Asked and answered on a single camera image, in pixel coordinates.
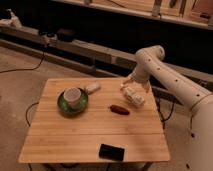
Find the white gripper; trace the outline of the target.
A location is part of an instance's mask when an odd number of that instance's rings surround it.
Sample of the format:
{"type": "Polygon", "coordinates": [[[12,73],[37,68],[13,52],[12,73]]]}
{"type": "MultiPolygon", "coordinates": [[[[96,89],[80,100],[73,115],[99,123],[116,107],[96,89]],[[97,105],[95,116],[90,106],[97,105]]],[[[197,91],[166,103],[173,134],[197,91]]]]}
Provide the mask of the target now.
{"type": "Polygon", "coordinates": [[[149,79],[147,77],[136,77],[133,74],[130,74],[124,79],[124,81],[121,83],[120,89],[128,87],[133,82],[140,84],[146,93],[149,92],[150,90],[149,79]]]}

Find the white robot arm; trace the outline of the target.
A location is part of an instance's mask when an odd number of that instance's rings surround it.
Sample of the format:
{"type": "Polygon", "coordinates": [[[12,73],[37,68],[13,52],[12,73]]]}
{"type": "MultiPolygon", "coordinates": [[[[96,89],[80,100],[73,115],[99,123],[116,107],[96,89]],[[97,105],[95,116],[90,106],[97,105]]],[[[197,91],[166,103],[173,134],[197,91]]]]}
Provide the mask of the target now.
{"type": "Polygon", "coordinates": [[[136,67],[121,87],[136,82],[148,91],[154,76],[191,112],[184,171],[213,171],[213,92],[165,65],[164,57],[160,45],[138,50],[136,67]]]}

